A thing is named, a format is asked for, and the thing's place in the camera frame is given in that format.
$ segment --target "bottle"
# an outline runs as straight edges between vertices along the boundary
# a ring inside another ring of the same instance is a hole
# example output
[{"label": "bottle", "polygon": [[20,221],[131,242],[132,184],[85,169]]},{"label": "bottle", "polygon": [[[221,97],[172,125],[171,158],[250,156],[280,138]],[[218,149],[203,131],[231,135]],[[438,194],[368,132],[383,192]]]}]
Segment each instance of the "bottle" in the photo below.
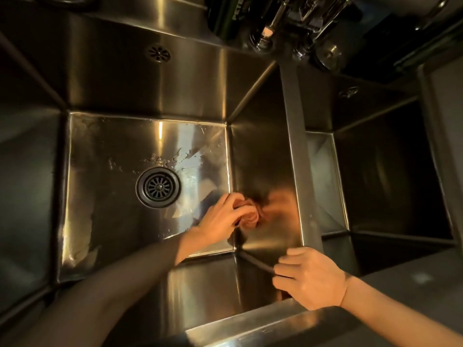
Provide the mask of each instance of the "bottle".
[{"label": "bottle", "polygon": [[210,0],[207,12],[209,29],[222,40],[234,39],[251,2],[252,0]]}]

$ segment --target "cloth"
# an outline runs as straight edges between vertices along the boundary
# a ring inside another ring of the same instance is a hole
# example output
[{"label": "cloth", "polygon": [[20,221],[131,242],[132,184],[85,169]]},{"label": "cloth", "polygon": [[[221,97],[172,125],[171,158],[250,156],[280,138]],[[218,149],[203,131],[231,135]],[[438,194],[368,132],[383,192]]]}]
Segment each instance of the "cloth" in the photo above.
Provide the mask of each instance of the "cloth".
[{"label": "cloth", "polygon": [[243,215],[238,221],[238,227],[241,230],[254,229],[257,226],[259,219],[263,217],[262,208],[250,198],[246,198],[244,201],[236,200],[233,204],[233,208],[238,208],[241,206],[254,206],[256,211]]}]

